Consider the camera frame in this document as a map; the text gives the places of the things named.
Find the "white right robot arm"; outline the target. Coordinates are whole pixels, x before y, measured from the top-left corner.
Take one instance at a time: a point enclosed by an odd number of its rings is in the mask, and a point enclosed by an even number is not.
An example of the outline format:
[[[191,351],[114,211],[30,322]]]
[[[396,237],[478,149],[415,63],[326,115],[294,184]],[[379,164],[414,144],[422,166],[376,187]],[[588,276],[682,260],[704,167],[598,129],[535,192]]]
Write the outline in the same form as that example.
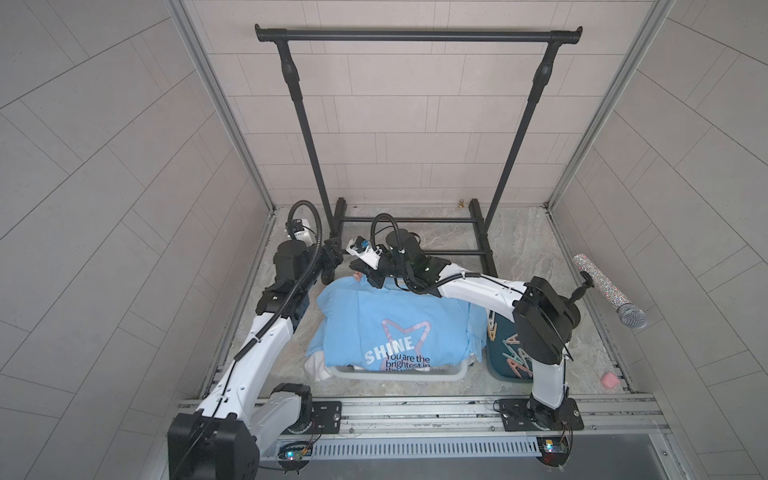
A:
[[[418,236],[402,229],[382,213],[391,230],[383,242],[358,236],[346,246],[351,267],[368,282],[382,288],[391,279],[418,295],[466,301],[488,313],[488,334],[512,334],[523,352],[523,365],[532,377],[532,392],[524,403],[501,408],[503,417],[541,430],[571,433],[584,427],[576,401],[569,396],[566,362],[568,344],[581,322],[576,303],[594,285],[582,275],[582,284],[570,297],[555,292],[550,283],[533,277],[528,282],[509,281],[471,272],[460,265],[422,250]]]

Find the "light blue t-shirt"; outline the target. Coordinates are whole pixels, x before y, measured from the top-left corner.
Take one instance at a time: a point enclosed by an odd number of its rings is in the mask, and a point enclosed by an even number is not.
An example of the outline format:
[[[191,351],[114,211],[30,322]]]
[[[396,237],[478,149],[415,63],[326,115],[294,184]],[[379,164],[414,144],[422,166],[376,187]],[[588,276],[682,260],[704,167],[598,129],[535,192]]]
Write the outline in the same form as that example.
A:
[[[323,314],[306,356],[327,367],[395,372],[482,358],[487,312],[469,302],[416,295],[387,280],[342,277],[317,298]]]

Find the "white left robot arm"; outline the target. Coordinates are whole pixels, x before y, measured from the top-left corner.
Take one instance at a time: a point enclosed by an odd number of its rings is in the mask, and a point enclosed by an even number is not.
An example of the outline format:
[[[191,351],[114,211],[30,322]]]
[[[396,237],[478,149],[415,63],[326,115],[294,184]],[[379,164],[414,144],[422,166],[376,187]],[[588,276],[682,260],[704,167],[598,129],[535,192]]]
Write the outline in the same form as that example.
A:
[[[172,479],[253,479],[262,449],[288,428],[307,430],[312,395],[308,386],[276,387],[262,406],[256,401],[283,347],[295,333],[309,305],[309,291],[324,269],[340,264],[340,251],[324,240],[321,216],[308,200],[291,206],[312,214],[308,225],[313,242],[296,235],[289,217],[289,241],[282,245],[276,280],[260,301],[243,346],[234,355],[221,381],[191,414],[179,413],[168,429],[168,473]]]

